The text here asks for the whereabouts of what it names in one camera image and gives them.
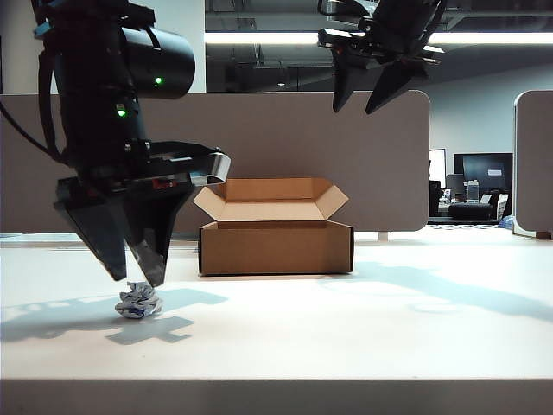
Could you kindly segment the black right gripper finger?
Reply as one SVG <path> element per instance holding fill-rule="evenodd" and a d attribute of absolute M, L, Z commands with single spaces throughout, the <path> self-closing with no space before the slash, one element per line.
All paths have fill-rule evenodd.
<path fill-rule="evenodd" d="M 355 87 L 367 73 L 367 59 L 346 50 L 332 51 L 334 62 L 333 110 L 338 112 L 346 104 Z"/>
<path fill-rule="evenodd" d="M 372 114 L 403 94 L 413 78 L 426 80 L 428 77 L 424 63 L 392 63 L 386 66 L 372 90 L 365 112 Z"/>

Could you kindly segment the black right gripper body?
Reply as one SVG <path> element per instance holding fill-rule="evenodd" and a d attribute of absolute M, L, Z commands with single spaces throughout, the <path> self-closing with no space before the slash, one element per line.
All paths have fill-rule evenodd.
<path fill-rule="evenodd" d="M 435 54 L 442 50 L 429 47 L 425 36 L 423 33 L 415 38 L 404 38 L 378 25 L 354 31 L 332 29 L 331 51 L 346 50 L 363 56 L 367 66 L 385 66 L 395 61 L 439 65 L 442 60 Z"/>

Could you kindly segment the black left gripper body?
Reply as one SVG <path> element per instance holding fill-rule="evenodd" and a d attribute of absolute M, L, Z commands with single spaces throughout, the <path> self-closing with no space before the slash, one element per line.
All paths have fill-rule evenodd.
<path fill-rule="evenodd" d="M 112 165 L 84 169 L 60 179 L 59 200 L 118 199 L 133 192 L 196 188 L 226 181 L 226 153 L 218 147 L 178 141 L 147 142 L 143 152 L 129 152 Z"/>

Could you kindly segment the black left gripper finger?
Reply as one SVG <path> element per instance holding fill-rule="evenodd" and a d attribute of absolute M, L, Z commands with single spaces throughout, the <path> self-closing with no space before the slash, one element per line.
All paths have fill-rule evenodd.
<path fill-rule="evenodd" d="M 59 200 L 55 209 L 115 281 L 126 278 L 124 237 L 101 200 Z"/>
<path fill-rule="evenodd" d="M 146 280 L 164 283 L 175 218 L 192 188 L 133 192 L 123 199 L 124 237 Z"/>

